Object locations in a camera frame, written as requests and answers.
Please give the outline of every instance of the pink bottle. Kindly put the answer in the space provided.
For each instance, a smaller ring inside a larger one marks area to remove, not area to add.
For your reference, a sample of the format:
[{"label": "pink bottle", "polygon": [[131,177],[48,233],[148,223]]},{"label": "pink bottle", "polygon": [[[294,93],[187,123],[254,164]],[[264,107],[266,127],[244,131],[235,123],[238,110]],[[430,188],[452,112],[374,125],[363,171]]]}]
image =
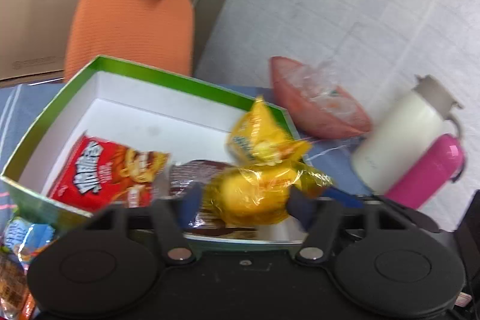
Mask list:
[{"label": "pink bottle", "polygon": [[445,182],[459,180],[464,168],[465,154],[459,140],[448,133],[441,135],[385,197],[418,209]]}]

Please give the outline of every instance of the white kettle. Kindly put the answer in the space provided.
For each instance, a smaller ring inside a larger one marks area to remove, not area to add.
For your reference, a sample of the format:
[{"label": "white kettle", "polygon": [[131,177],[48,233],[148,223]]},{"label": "white kettle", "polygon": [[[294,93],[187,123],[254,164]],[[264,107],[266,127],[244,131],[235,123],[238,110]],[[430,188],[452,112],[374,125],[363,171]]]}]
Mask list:
[{"label": "white kettle", "polygon": [[432,76],[417,79],[418,85],[352,153],[354,171],[375,194],[386,193],[402,178],[441,135],[443,121],[452,121],[461,136],[461,125],[450,110],[462,106]]}]

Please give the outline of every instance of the orange chair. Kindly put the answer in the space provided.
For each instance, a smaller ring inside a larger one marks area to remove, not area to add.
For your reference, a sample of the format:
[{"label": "orange chair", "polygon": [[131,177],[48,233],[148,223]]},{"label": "orange chair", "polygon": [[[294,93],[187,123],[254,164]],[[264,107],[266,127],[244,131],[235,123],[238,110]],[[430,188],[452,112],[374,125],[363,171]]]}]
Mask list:
[{"label": "orange chair", "polygon": [[79,0],[65,55],[65,80],[97,55],[191,74],[190,0]]}]

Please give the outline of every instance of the pink bowl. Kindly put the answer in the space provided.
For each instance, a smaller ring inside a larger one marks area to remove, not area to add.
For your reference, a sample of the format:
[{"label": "pink bowl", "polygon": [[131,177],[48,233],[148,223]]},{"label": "pink bowl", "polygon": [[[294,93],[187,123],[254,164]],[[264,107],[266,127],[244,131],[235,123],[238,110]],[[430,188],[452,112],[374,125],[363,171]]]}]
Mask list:
[{"label": "pink bowl", "polygon": [[270,59],[275,99],[280,106],[289,111],[297,127],[320,139],[344,139],[370,132],[370,118],[362,106],[340,86],[337,86],[337,92],[356,104],[351,124],[304,98],[298,88],[292,86],[283,76],[285,72],[294,71],[299,67],[303,67],[303,64],[286,57],[274,56]]}]

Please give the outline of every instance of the yellow wrapped bread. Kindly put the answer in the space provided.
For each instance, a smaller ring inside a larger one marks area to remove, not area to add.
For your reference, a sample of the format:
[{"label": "yellow wrapped bread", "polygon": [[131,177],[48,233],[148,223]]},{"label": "yellow wrapped bread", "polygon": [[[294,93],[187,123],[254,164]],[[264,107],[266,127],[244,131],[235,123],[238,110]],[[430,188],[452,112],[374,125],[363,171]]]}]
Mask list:
[{"label": "yellow wrapped bread", "polygon": [[332,179],[299,162],[232,167],[206,186],[205,205],[227,224],[275,224],[288,217],[291,185],[314,198],[332,185]]},{"label": "yellow wrapped bread", "polygon": [[261,96],[234,126],[227,145],[241,164],[257,165],[300,160],[311,147],[308,141],[293,140],[277,125]]}]

